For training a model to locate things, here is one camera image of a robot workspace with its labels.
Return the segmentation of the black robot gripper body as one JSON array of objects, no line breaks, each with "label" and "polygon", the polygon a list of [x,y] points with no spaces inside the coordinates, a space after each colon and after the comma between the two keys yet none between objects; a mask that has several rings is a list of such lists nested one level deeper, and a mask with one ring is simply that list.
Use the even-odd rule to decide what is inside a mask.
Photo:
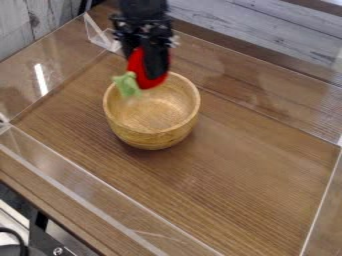
[{"label": "black robot gripper body", "polygon": [[110,16],[115,38],[137,35],[154,44],[174,46],[169,0],[118,0],[118,13]]}]

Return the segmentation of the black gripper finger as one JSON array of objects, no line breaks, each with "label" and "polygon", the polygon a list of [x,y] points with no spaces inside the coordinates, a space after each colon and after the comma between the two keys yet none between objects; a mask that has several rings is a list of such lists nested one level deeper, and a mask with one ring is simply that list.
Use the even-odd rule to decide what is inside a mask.
[{"label": "black gripper finger", "polygon": [[137,35],[123,35],[121,37],[125,57],[130,58],[134,50],[141,46],[141,37]]},{"label": "black gripper finger", "polygon": [[155,80],[167,73],[170,68],[169,47],[147,42],[142,48],[146,75],[150,80]]}]

